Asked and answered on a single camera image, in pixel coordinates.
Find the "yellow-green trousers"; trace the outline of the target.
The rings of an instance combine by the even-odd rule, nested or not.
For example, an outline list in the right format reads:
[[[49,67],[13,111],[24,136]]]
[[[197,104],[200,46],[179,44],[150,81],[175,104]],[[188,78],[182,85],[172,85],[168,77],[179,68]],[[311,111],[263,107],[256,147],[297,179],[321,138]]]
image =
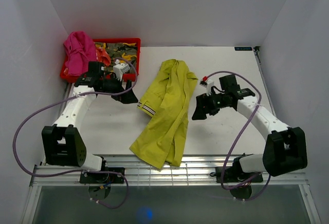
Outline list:
[[[170,59],[160,69],[137,107],[151,117],[130,146],[139,159],[161,169],[180,166],[188,130],[188,110],[198,78],[184,61]]]

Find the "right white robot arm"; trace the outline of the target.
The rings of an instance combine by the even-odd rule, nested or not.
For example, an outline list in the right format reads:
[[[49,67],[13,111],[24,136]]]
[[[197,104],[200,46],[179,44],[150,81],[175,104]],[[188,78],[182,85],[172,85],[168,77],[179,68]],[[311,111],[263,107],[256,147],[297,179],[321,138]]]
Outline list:
[[[220,172],[222,182],[245,181],[263,172],[275,177],[307,167],[303,129],[287,125],[262,107],[261,95],[249,88],[241,88],[234,74],[221,77],[219,82],[221,87],[217,88],[209,77],[203,77],[200,84],[207,91],[196,97],[192,120],[205,120],[223,108],[233,108],[265,139],[262,154],[243,154],[234,159],[232,166],[223,167]]]

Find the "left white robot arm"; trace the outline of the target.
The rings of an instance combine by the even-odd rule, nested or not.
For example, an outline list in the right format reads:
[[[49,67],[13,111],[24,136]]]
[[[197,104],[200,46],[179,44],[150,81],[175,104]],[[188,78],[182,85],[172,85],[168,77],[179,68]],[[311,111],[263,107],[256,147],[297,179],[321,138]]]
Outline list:
[[[73,166],[91,171],[99,183],[109,177],[108,168],[100,156],[87,151],[80,135],[80,127],[90,105],[98,95],[109,95],[123,104],[137,103],[132,88],[134,83],[123,76],[135,67],[126,60],[115,59],[113,70],[107,71],[101,62],[89,62],[88,70],[74,84],[71,99],[59,118],[42,130],[46,162],[50,165]]]

